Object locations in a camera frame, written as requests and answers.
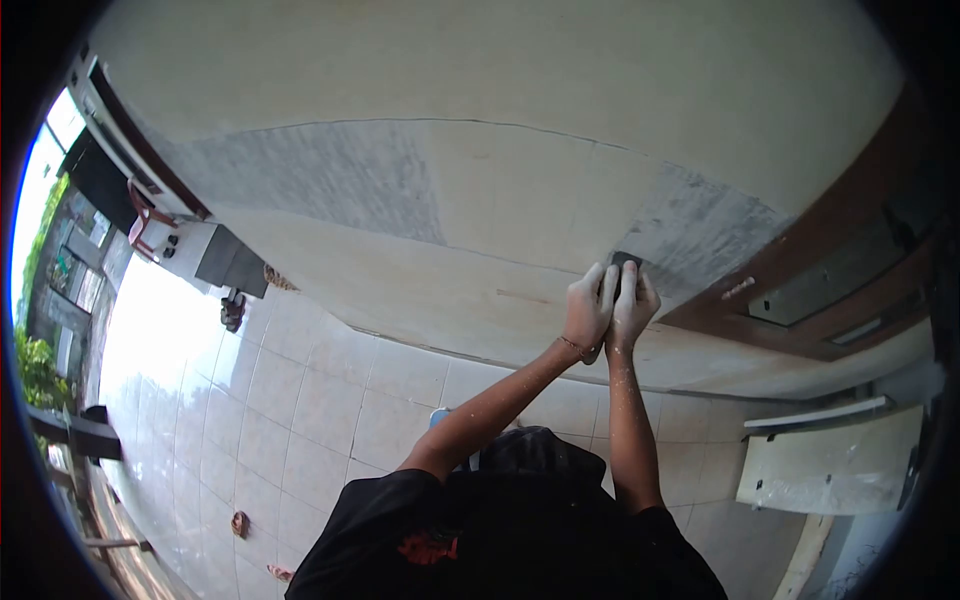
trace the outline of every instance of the green plant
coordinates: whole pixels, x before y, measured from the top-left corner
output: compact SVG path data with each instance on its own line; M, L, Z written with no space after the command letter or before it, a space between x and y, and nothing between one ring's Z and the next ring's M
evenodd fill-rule
M16 345L17 371L23 385L23 395L36 408L63 410L74 413L76 401L63 377L57 375L53 349L45 340L27 336L24 326L18 325L13 332ZM36 437L40 455L46 458L47 441Z
M20 293L20 301L16 304L14 316L18 323L22 323L27 317L30 294L34 290L34 275L36 274L37 263L40 260L40 250L43 249L43 242L47 239L47 231L50 230L50 225L53 223L54 214L57 212L57 206L60 205L63 192L69 186L70 176L64 173L50 187L50 195L47 196L47 204L43 208L43 216L40 217L40 228L36 231L34 243L30 247L30 253L27 254L27 260L23 267L23 291Z

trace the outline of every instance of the slipper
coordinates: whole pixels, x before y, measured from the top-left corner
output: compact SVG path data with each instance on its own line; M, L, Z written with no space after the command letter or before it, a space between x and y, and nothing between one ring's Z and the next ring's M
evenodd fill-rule
M250 518L243 511L237 511L230 520L230 529L233 535L241 540L247 538L247 531L250 530Z
M288 568L283 568L282 566L277 566L276 564L268 564L267 571L274 576L277 581L283 582L284 584L289 584L290 580L294 578L294 572Z

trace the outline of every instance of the wooden door frame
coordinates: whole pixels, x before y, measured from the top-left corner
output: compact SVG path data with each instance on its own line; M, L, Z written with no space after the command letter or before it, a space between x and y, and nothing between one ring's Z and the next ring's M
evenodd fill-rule
M920 288L930 275L932 237L866 285L790 326L749 317L747 308L751 300L813 267L839 249L851 231L875 219L882 204L914 173L930 139L920 96L905 86L860 155L796 222L660 323L824 361L869 348L918 323L926 316L925 307L851 344L824 341L870 321Z

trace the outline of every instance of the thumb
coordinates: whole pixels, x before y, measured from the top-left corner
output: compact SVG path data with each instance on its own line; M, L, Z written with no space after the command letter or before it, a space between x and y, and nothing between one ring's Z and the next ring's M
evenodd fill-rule
M628 260L623 263L623 275L620 276L620 296L616 299L617 306L633 306L636 304L636 263Z

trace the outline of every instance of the wall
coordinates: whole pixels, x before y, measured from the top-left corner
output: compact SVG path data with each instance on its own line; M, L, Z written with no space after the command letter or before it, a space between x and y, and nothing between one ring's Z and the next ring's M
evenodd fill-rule
M900 406L923 404L931 414L932 399L940 394L946 376L932 357L925 357L873 382L873 393L885 394ZM841 516L824 545L820 561L801 594L803 600L828 600L852 589L897 530L903 510L879 515Z
M118 2L91 48L216 218L331 312L513 365L615 248L664 310L751 256L902 82L846 2ZM789 370L791 396L917 345L821 375L655 324L637 363L650 388L747 395Z

